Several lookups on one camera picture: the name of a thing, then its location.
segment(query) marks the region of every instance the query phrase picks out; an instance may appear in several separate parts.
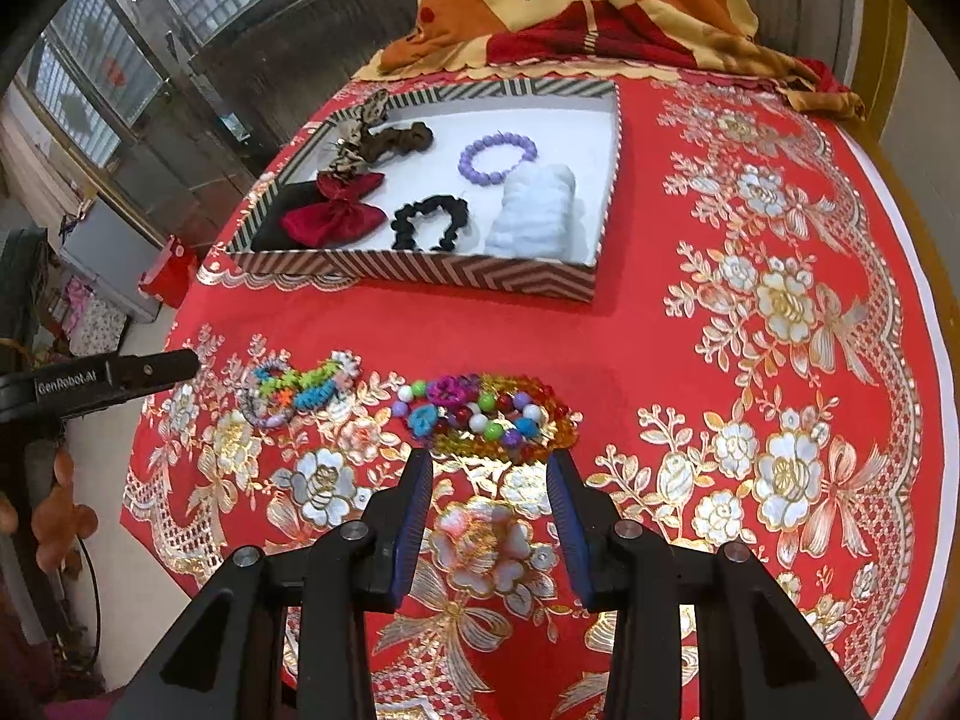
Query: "purple beaded bracelet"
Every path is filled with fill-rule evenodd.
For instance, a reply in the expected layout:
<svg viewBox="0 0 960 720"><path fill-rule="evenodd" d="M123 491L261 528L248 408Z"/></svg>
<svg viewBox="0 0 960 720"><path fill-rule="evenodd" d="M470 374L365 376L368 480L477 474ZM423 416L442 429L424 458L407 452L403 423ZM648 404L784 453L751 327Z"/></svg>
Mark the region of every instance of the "purple beaded bracelet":
<svg viewBox="0 0 960 720"><path fill-rule="evenodd" d="M515 170L517 165L520 165L520 162L517 162L517 165L511 167L510 170L503 170L502 172L500 170L479 172L473 169L472 162L473 158L483 151L484 148L488 146L502 146L503 143L508 143L510 146L520 146L520 148L523 149L523 156L520 157L520 162L533 162L536 159L536 144L529 138L523 135L517 135L514 132L497 132L496 135L485 135L480 140L473 141L473 143L463 150L460 154L460 174L466 180L469 180L470 183L479 184L482 187L491 184L502 184L503 180L510 175L510 172Z"/></svg>

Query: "orange and yellow blanket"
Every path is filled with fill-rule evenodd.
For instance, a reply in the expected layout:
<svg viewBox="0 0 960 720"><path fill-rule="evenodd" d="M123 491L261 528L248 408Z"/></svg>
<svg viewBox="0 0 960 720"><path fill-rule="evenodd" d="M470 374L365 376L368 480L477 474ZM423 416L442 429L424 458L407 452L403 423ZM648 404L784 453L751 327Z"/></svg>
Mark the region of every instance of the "orange and yellow blanket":
<svg viewBox="0 0 960 720"><path fill-rule="evenodd" d="M596 56L779 79L799 110L862 114L822 63L754 42L747 0L419 0L416 26L355 76L409 79L533 59Z"/></svg>

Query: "silver screw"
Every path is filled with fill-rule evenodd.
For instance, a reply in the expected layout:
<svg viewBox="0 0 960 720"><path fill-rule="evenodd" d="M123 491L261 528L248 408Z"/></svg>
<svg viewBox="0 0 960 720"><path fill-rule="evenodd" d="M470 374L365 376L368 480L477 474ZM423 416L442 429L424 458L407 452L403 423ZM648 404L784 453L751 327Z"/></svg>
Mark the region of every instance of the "silver screw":
<svg viewBox="0 0 960 720"><path fill-rule="evenodd" d="M635 519L621 519L613 525L613 533L621 538L639 538L643 533L643 526Z"/></svg>
<svg viewBox="0 0 960 720"><path fill-rule="evenodd" d="M260 560L260 550L256 547L240 547L240 549L233 553L233 562L241 568L253 565L258 560Z"/></svg>
<svg viewBox="0 0 960 720"><path fill-rule="evenodd" d="M370 528L359 519L352 519L340 526L340 538L346 541L360 541L369 532Z"/></svg>
<svg viewBox="0 0 960 720"><path fill-rule="evenodd" d="M728 541L723 545L723 554L727 556L727 560L733 562L750 560L750 548L742 541Z"/></svg>

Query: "red tablecloth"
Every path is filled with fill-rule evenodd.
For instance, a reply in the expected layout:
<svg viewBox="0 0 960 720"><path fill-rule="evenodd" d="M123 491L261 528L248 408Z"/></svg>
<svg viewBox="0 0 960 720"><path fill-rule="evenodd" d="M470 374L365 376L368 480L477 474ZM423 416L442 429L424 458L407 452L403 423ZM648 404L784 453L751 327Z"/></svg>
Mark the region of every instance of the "red tablecloth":
<svg viewBox="0 0 960 720"><path fill-rule="evenodd" d="M891 694L890 716L939 598L935 549L952 537L939 525L955 503L941 494L957 462L941 413L949 371L928 287L834 124L762 90L684 78L618 82L620 175L589 305L246 276L223 253L234 220L169 338L195 348L202 371L144 405L126 527L195 593L237 546L318 535L272 479L309 474L306 453L342 466L350 517L395 483L411 437L387 406L404 381L533 375L583 414L574 455L590 483L675 543L752 544L867 707ZM251 198L323 116L370 89L325 105ZM267 433L239 415L248 367L274 353L313 367L331 349L363 358L352 402ZM414 591L368 626L382 712L595 716L613 615L574 601L542 466L448 459L438 473ZM682 620L689 720L697 652L689 610ZM291 673L297 635L293 615Z"/></svg>

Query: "red bow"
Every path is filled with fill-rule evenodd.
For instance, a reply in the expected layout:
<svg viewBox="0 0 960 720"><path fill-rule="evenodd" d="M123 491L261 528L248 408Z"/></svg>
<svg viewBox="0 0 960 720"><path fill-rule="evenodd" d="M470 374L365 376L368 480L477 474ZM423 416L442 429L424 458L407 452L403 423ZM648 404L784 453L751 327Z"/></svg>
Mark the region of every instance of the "red bow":
<svg viewBox="0 0 960 720"><path fill-rule="evenodd" d="M358 241L387 220L382 209L360 202L382 183L382 172L359 173L349 181L322 172L317 176L320 202L286 213L280 223L287 235L305 247Z"/></svg>

